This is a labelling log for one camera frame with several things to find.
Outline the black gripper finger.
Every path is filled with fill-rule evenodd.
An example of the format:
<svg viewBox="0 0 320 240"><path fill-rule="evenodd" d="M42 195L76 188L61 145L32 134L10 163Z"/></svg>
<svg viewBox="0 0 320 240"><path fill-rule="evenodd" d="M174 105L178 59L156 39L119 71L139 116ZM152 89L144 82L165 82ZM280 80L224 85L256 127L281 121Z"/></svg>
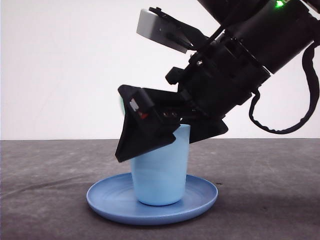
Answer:
<svg viewBox="0 0 320 240"><path fill-rule="evenodd" d="M189 143L225 134L229 129L221 118L192 114L188 117L190 125Z"/></svg>
<svg viewBox="0 0 320 240"><path fill-rule="evenodd" d="M123 84L118 92L124 105L122 133L115 157L124 162L172 144L181 118L190 109L191 96L179 92Z"/></svg>

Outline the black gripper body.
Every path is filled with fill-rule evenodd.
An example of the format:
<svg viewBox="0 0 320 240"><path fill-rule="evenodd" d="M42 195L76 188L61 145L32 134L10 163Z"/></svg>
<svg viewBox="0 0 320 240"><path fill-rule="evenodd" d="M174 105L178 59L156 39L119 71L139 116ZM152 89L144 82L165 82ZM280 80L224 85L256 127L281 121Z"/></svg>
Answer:
<svg viewBox="0 0 320 240"><path fill-rule="evenodd" d="M178 91L187 91L196 108L222 118L246 102L270 76L236 38L223 33L193 54L186 68L173 67L165 78L178 85Z"/></svg>

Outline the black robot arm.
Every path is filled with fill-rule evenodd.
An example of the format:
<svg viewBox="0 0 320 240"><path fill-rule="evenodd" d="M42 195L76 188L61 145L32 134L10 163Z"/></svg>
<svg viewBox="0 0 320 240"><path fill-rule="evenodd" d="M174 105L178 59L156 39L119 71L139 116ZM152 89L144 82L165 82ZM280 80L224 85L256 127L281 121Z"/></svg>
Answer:
<svg viewBox="0 0 320 240"><path fill-rule="evenodd" d="M115 152L124 162L175 141L174 131L190 126L195 143L228 131L223 122L235 106L251 100L253 111L259 87L297 54L309 88L309 107L295 125L273 130L284 135L300 129L314 113L320 84L313 65L320 44L320 22L309 12L317 0L202 0L200 4L219 23L205 36L160 8L142 9L137 33L185 53L193 51L186 68L166 75L177 92L121 85L124 124Z"/></svg>

